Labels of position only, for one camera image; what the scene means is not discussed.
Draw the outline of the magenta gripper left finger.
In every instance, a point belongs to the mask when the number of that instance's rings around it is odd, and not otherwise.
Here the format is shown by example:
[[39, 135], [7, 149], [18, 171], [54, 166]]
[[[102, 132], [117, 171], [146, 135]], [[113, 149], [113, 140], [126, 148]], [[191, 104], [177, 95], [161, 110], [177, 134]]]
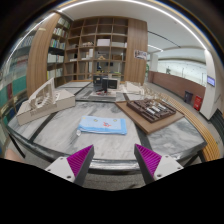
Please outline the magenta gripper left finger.
[[46, 171], [82, 186], [94, 156], [94, 146], [87, 146], [68, 157], [59, 157]]

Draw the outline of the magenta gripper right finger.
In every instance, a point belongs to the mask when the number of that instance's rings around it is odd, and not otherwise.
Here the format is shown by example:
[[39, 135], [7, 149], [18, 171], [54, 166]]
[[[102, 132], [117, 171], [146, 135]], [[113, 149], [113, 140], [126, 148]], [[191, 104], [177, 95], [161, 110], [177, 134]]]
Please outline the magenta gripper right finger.
[[134, 155], [145, 184], [150, 184], [182, 169], [182, 166], [171, 156], [161, 156], [139, 144], [134, 146]]

